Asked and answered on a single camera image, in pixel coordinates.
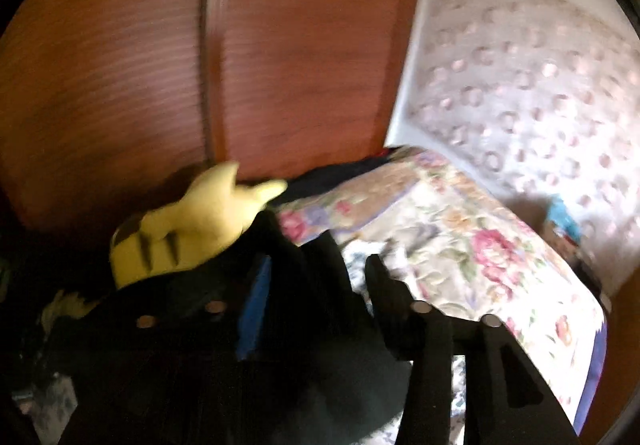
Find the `blue tissue box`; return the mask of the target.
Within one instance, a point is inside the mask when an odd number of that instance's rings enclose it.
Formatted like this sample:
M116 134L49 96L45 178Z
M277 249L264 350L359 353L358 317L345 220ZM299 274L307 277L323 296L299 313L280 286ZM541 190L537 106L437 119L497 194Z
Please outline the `blue tissue box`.
M558 196L549 202L541 236L563 259L572 260L578 254L582 232Z

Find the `floral pink bed blanket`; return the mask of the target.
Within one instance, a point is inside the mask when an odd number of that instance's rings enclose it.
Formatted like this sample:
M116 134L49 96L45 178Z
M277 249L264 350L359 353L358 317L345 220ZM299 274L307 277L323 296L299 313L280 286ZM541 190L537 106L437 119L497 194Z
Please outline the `floral pink bed blanket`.
M416 297L449 316L495 314L538 368L575 428L597 389L606 317L562 257L511 210L442 155L387 148L390 160L326 194L276 211L301 245L329 231L352 288L363 291L371 254Z

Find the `black printed t-shirt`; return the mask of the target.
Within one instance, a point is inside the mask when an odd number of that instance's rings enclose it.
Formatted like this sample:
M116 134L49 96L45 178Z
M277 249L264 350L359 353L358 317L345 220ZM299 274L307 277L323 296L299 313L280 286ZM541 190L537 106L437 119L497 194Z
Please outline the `black printed t-shirt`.
M229 444L352 444L400 413L410 368L386 350L330 234L297 246L263 212L217 257L271 261L262 326L236 366Z

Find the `folded navy blue garment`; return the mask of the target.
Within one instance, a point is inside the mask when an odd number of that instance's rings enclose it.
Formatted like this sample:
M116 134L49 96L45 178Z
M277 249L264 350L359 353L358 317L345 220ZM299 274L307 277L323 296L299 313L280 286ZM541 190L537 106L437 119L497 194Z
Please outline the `folded navy blue garment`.
M288 188L278 197L270 200L268 206L272 209L280 207L297 199L326 194L333 188L361 174L368 173L390 160L388 156L373 156L346 164L329 165L309 170L288 181Z

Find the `pink circle-pattern curtain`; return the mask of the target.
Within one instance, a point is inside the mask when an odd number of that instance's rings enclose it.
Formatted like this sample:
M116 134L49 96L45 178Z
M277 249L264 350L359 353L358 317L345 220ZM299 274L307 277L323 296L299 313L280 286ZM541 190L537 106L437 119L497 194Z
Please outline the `pink circle-pattern curtain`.
M639 267L639 46L566 0L420 0L388 137L530 224L560 199L604 289Z

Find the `yellow plush toy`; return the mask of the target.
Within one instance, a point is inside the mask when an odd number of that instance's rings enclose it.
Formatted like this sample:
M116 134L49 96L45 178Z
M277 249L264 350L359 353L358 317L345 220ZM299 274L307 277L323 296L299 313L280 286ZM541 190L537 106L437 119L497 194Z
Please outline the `yellow plush toy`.
M223 162L202 172L176 202L129 218L111 242L116 286L195 269L228 248L270 200L288 188L285 180L256 185L236 182L239 165Z

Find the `blue floral white sheet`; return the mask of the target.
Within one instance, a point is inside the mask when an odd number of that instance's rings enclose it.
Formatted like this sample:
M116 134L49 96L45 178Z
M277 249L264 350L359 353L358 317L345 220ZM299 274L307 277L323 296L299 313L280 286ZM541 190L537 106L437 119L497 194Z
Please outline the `blue floral white sheet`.
M77 407L72 379L56 373L44 389L29 387L12 395L18 410L35 431L38 444L57 444Z

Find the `wooden wardrobe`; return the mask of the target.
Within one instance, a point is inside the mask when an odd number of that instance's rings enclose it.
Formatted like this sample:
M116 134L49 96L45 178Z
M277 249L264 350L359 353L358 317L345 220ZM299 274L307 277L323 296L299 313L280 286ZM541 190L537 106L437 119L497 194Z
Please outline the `wooden wardrobe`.
M289 178L385 140L418 0L24 0L1 189L35 231L119 223L234 159Z

